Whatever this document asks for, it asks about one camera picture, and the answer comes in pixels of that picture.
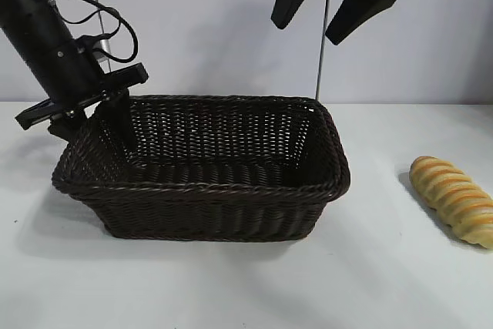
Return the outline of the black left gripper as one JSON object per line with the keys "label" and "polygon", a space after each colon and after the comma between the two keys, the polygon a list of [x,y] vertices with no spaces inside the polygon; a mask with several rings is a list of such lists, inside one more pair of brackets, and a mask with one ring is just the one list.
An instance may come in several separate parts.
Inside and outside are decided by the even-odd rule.
{"label": "black left gripper", "polygon": [[136,148],[136,135],[130,115],[129,88],[143,84],[149,75],[143,64],[103,72],[93,53],[95,44],[108,39],[109,33],[70,35],[51,32],[14,32],[13,46],[45,90],[48,99],[19,113],[15,119],[23,129],[50,119],[48,132],[71,141],[87,115],[77,111],[101,101],[96,112],[118,134],[128,149]]}

